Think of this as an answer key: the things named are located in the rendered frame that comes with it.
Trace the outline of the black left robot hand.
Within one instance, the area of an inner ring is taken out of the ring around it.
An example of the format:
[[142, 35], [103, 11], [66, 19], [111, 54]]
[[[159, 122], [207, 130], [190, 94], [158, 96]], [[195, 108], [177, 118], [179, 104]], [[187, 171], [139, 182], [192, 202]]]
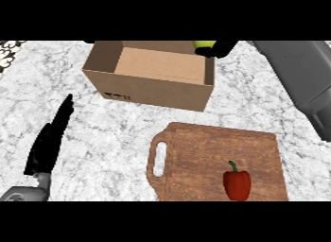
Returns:
[[63, 132], [72, 113], [72, 95], [68, 95], [59, 107], [53, 122], [44, 125], [32, 144], [23, 170], [23, 174], [28, 176], [53, 171], [60, 152]]

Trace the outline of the brown wooden cutting board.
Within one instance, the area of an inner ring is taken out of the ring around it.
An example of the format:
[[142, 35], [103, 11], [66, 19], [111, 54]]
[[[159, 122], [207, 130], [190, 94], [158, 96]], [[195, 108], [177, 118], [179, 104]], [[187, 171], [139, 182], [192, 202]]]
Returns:
[[249, 173], [251, 200], [288, 198], [275, 134], [173, 122], [152, 143], [167, 144], [164, 175], [146, 169], [161, 201], [226, 201], [223, 174], [232, 169]]

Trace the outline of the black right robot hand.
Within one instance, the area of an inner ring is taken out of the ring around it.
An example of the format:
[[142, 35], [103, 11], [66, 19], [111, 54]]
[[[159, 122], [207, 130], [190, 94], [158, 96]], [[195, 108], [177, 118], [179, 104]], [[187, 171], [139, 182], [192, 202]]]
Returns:
[[236, 41], [216, 41], [213, 48], [199, 47], [195, 49], [195, 54], [207, 58], [224, 58], [229, 55], [236, 43]]

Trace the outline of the yellow-green pear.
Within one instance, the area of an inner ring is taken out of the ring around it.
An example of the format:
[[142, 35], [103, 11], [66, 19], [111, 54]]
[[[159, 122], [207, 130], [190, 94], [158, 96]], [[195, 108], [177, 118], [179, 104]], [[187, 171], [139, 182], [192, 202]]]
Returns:
[[210, 47], [213, 48], [214, 44], [216, 44], [216, 41], [193, 41], [192, 42], [193, 44], [193, 48], [199, 48], [199, 47]]

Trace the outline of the red bell pepper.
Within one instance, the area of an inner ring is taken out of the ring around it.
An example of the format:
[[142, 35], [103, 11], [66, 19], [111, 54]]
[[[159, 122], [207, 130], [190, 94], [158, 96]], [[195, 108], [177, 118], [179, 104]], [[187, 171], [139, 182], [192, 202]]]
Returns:
[[223, 187], [230, 200], [245, 201], [251, 192], [251, 176], [239, 171], [233, 161], [229, 162], [232, 170], [223, 173]]

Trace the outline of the brown cardboard box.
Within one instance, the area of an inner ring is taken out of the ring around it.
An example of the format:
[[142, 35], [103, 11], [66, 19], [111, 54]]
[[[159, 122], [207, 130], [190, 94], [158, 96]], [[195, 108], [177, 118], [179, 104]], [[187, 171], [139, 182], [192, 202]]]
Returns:
[[190, 41], [97, 41], [83, 67], [112, 100], [204, 111], [216, 86], [216, 61]]

